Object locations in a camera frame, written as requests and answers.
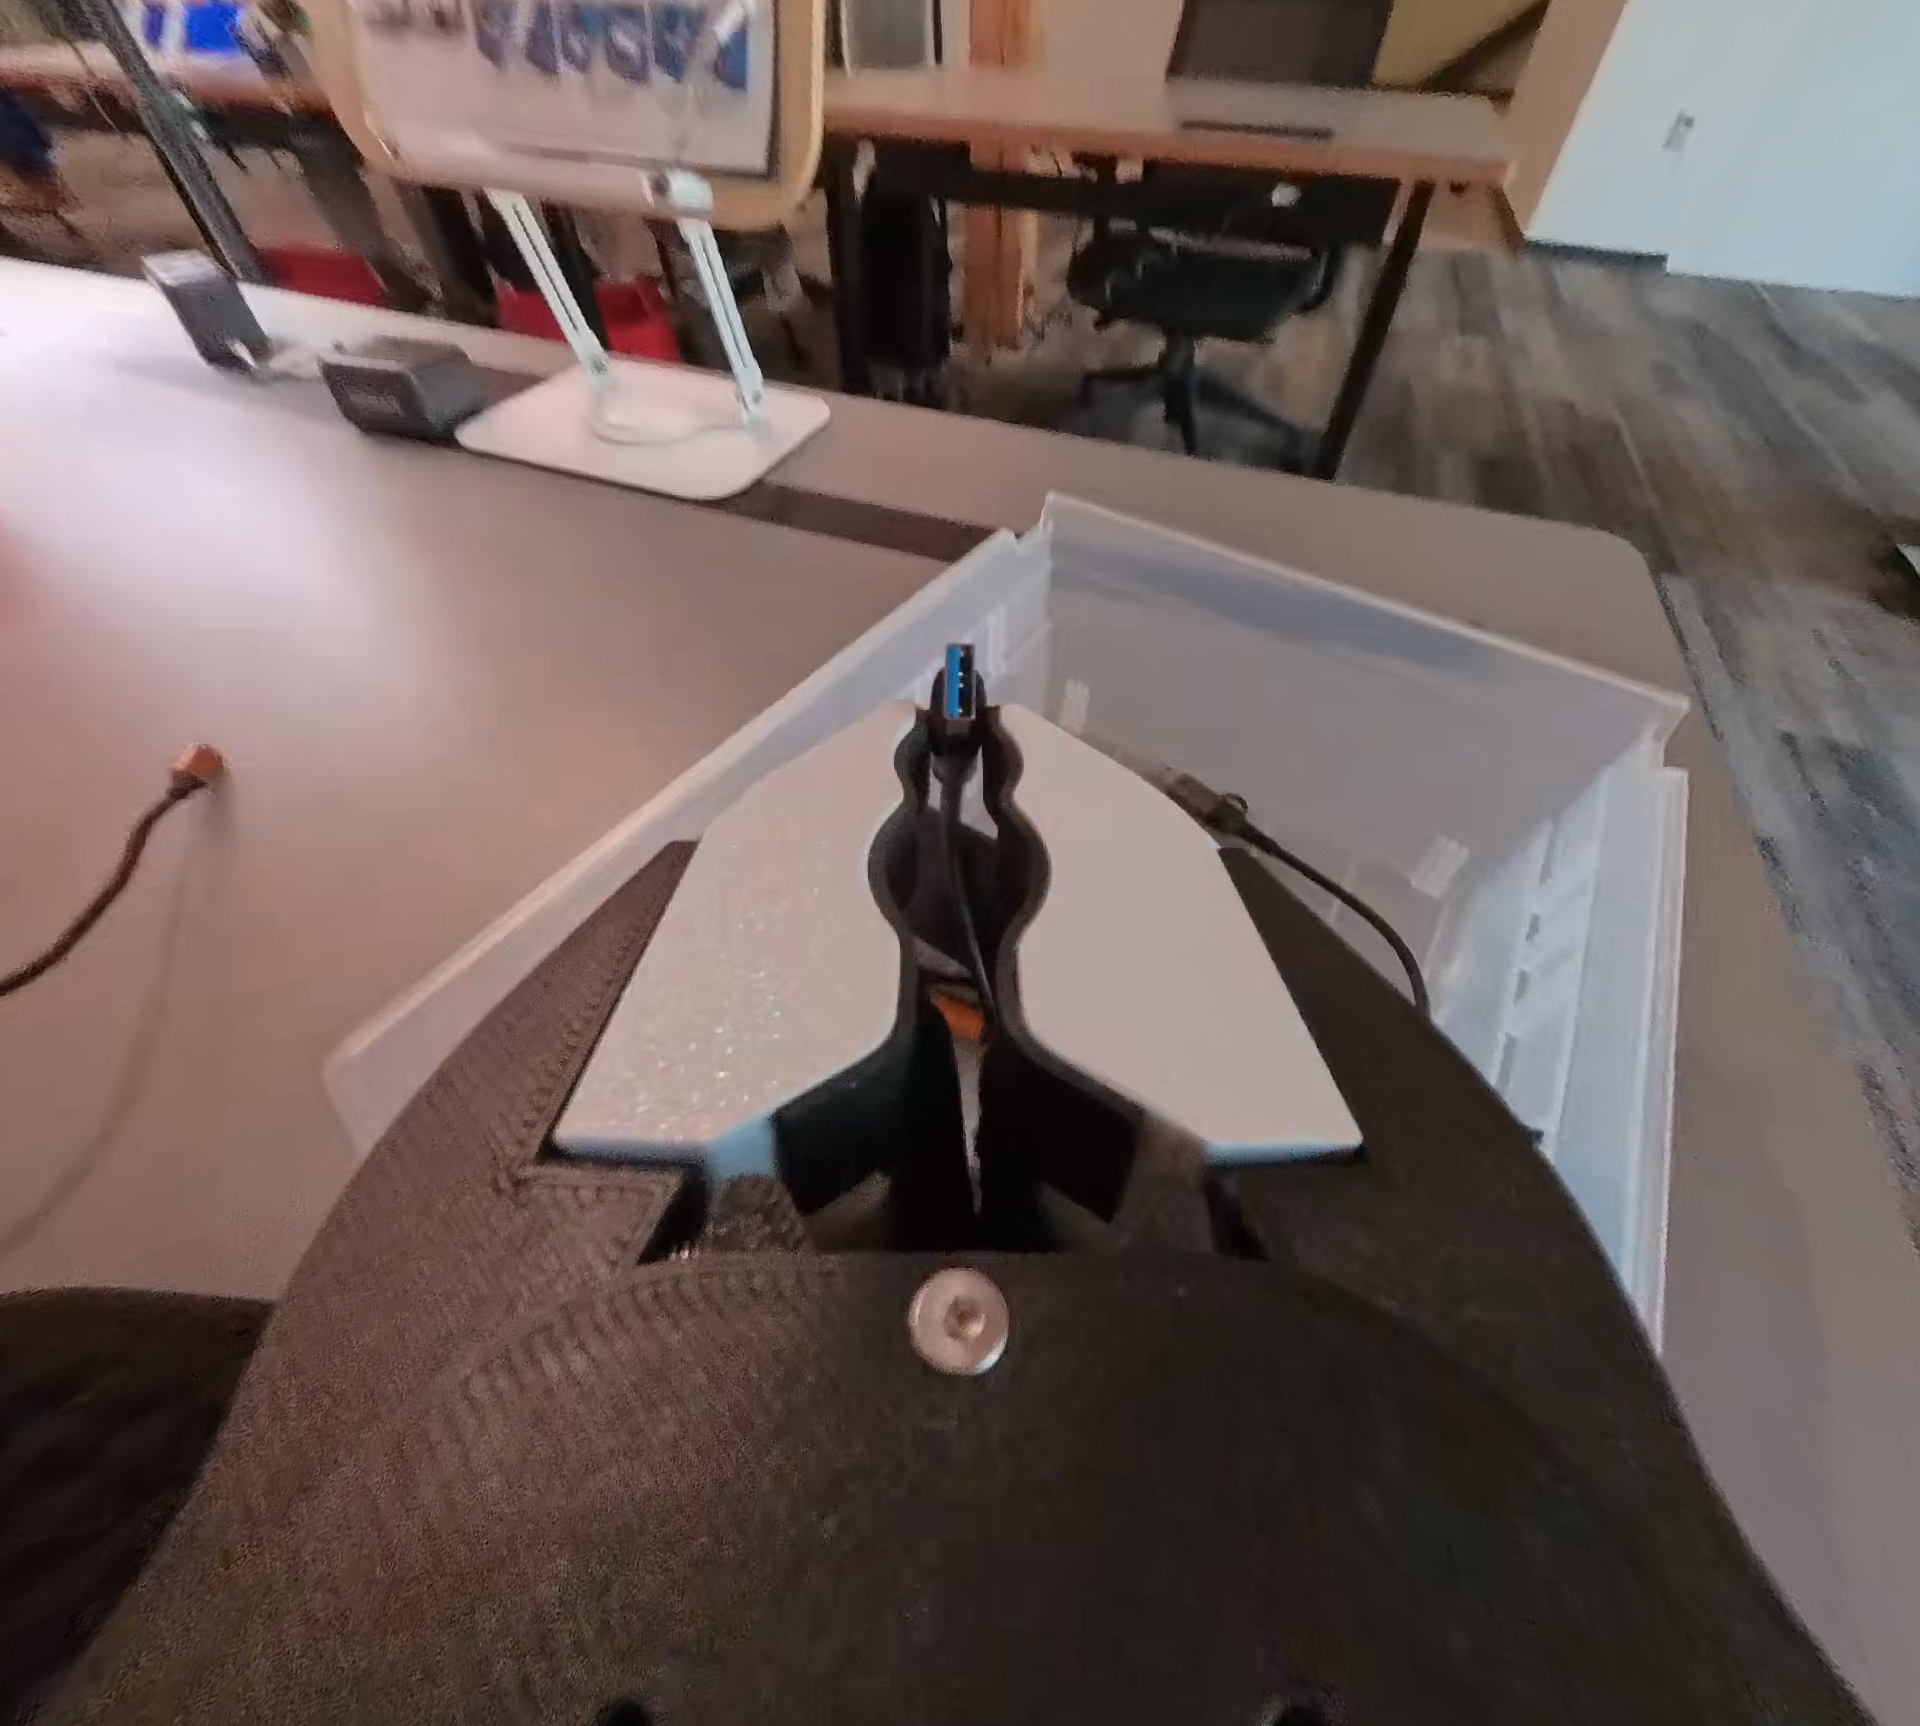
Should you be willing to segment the black bumpy round mat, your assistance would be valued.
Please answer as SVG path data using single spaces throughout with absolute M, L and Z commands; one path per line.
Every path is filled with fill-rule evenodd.
M 34 1721 L 204 1468 L 273 1318 L 136 1288 L 2 1297 L 2 1719 Z

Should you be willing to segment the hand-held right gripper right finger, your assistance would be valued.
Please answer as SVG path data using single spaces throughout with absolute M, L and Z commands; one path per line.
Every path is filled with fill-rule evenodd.
M 1363 1146 L 1222 850 L 1165 790 L 1011 705 L 1012 818 L 1038 839 L 1012 987 L 1043 1056 L 1195 1138 L 1219 1164 Z

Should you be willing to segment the black light panel on stand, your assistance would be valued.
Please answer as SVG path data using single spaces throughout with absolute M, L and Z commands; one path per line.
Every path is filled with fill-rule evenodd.
M 74 2 L 85 9 L 97 42 L 115 62 L 138 124 L 154 145 L 173 189 L 203 234 L 204 245 L 237 280 L 268 284 L 271 276 L 260 254 L 209 167 L 179 96 L 159 79 L 116 2 Z

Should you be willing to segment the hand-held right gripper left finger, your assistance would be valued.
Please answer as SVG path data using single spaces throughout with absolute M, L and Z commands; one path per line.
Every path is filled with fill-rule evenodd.
M 900 938 L 873 851 L 917 710 L 882 702 L 698 838 L 552 1133 L 565 1160 L 776 1170 L 776 1117 L 885 1050 Z

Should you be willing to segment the dark grey small box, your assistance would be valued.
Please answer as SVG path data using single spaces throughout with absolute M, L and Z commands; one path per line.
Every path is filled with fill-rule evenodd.
M 319 354 L 319 376 L 358 431 L 444 445 L 491 406 L 488 382 L 460 348 L 372 337 Z

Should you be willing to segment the white plastic bin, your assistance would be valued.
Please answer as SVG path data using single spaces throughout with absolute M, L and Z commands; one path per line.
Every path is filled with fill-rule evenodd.
M 1654 1344 L 1689 778 L 1678 696 L 1051 493 L 853 639 L 348 1038 L 327 1087 L 358 1158 L 468 1034 L 673 843 L 880 703 L 944 635 L 996 705 L 1143 776 L 1183 769 L 1380 911 L 1437 1030 L 1543 1138 Z

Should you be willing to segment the black office chair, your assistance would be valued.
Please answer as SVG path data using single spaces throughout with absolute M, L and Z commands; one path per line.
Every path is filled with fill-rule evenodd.
M 1398 0 L 1183 0 L 1171 81 L 1367 87 Z
M 1202 454 L 1204 409 L 1256 425 L 1303 466 L 1312 442 L 1305 427 L 1265 406 L 1200 357 L 1207 341 L 1270 344 L 1285 322 L 1320 311 L 1337 285 L 1348 213 L 1335 176 L 1270 180 L 1262 195 L 1249 187 L 1192 203 L 1209 207 L 1204 230 L 1096 220 L 1072 247 L 1066 294 L 1099 327 L 1138 324 L 1162 335 L 1144 363 L 1082 372 L 1071 412 L 1086 416 L 1106 390 L 1136 390 L 1157 403 L 1188 457 Z

